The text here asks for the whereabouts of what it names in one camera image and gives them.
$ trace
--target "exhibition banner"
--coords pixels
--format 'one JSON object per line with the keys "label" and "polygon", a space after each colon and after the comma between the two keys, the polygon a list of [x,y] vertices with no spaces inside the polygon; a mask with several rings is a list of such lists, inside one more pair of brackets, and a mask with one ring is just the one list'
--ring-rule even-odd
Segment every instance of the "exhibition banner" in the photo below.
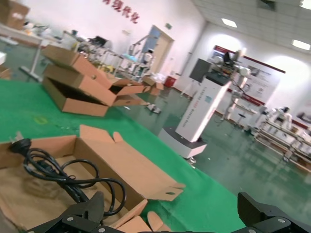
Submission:
{"label": "exhibition banner", "polygon": [[[229,52],[231,57],[235,53],[220,46],[215,46],[209,61],[215,56],[223,57],[226,52]],[[247,77],[248,80],[246,82],[249,85],[249,90],[244,99],[257,106],[264,105],[272,96],[285,71],[246,56],[241,57],[239,62],[241,66],[251,70],[251,74]],[[233,89],[235,87],[232,84],[229,91],[231,92]]]}

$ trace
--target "open cardboard box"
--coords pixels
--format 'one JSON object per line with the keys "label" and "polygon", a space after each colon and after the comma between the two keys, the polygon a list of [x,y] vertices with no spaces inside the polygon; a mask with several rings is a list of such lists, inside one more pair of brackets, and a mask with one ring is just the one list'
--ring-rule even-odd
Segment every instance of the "open cardboard box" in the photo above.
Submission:
{"label": "open cardboard box", "polygon": [[10,80],[10,78],[11,78],[10,69],[3,65],[0,65],[0,79]]}
{"label": "open cardboard box", "polygon": [[0,22],[10,28],[22,30],[29,8],[16,1],[0,1]]}
{"label": "open cardboard box", "polygon": [[[44,78],[42,85],[63,112],[103,117],[109,108],[98,99],[50,78]],[[113,106],[146,104],[136,95],[126,95],[118,96]]]}
{"label": "open cardboard box", "polygon": [[[74,204],[73,200],[58,185],[28,175],[21,166],[23,157],[8,150],[10,144],[0,144],[0,208],[4,215],[21,229],[59,217]],[[73,158],[88,159],[97,165],[100,177],[118,179],[124,184],[125,207],[119,214],[104,219],[104,224],[110,227],[118,228],[138,216],[147,199],[172,201],[184,187],[127,144],[117,132],[111,137],[105,130],[81,125],[80,137],[33,139],[32,147],[47,151],[61,164]],[[77,179],[95,176],[93,168],[85,164],[70,165],[66,172]],[[83,189],[88,197],[103,191],[106,208],[110,202],[108,190],[104,183]],[[115,192],[120,201],[121,188],[115,186]]]}
{"label": "open cardboard box", "polygon": [[146,92],[149,91],[150,88],[148,86],[143,86],[141,83],[126,79],[113,79],[109,80],[112,87],[110,87],[110,89],[105,89],[98,85],[96,80],[90,78],[89,76],[55,65],[48,65],[43,75],[51,80],[55,80],[66,86],[77,89],[88,96],[92,96],[93,98],[99,100],[102,104],[108,106],[120,105],[120,103],[116,104],[116,102],[119,102],[119,96]]}
{"label": "open cardboard box", "polygon": [[150,95],[158,96],[161,93],[161,91],[164,90],[164,85],[161,83],[157,83],[152,78],[150,78],[150,76],[144,76],[142,78],[142,81],[148,84],[149,86],[151,86],[151,89],[149,92]]}
{"label": "open cardboard box", "polygon": [[111,82],[108,80],[106,74],[99,72],[91,62],[79,53],[48,45],[42,50],[42,54],[60,67],[75,70],[82,75],[89,76],[106,89],[111,87]]}

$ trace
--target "ceiling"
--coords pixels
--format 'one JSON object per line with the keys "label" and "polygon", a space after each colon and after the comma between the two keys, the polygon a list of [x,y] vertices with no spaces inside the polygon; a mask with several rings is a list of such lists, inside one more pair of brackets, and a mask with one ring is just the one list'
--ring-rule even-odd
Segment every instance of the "ceiling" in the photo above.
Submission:
{"label": "ceiling", "polygon": [[[292,40],[311,44],[311,10],[300,0],[276,0],[276,12],[258,7],[258,0],[192,0],[205,19],[217,25],[303,53]],[[224,25],[222,18],[237,28]]]}

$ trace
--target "white wall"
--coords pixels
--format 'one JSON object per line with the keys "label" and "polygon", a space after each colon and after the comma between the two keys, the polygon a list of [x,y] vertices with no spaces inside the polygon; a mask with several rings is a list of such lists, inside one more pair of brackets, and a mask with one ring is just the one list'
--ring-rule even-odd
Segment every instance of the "white wall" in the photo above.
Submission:
{"label": "white wall", "polygon": [[[164,63],[162,73],[181,70],[188,52],[202,32],[205,20],[190,0],[123,0],[138,12],[138,24],[122,16],[102,0],[21,0],[31,8],[28,18],[42,24],[49,24],[58,31],[73,29],[80,35],[96,35],[113,42],[113,50],[124,53],[128,46],[146,36],[152,25],[175,40]],[[165,24],[173,28],[168,30]]]}
{"label": "white wall", "polygon": [[[206,26],[183,76],[175,85],[177,89],[183,90],[191,82],[189,75],[197,59],[206,60],[211,57],[215,45],[233,51],[245,47],[248,57],[286,71],[268,101],[268,107],[288,106],[292,109],[292,113],[295,113],[301,101],[310,95],[310,90],[308,90],[311,86],[310,55],[261,41],[215,24]],[[192,95],[194,91],[195,88],[188,91],[187,94]],[[217,110],[222,112],[228,101],[229,95],[225,97]]]}

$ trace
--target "doorway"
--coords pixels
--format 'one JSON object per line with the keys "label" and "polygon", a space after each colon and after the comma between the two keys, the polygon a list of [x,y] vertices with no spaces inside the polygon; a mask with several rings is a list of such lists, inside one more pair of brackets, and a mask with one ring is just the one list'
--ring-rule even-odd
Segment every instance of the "doorway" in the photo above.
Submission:
{"label": "doorway", "polygon": [[154,37],[150,37],[146,41],[143,52],[146,52],[148,49],[154,50],[155,60],[151,66],[150,71],[152,73],[158,73],[162,69],[164,61],[173,45],[174,40],[156,26],[151,28],[149,35]]}

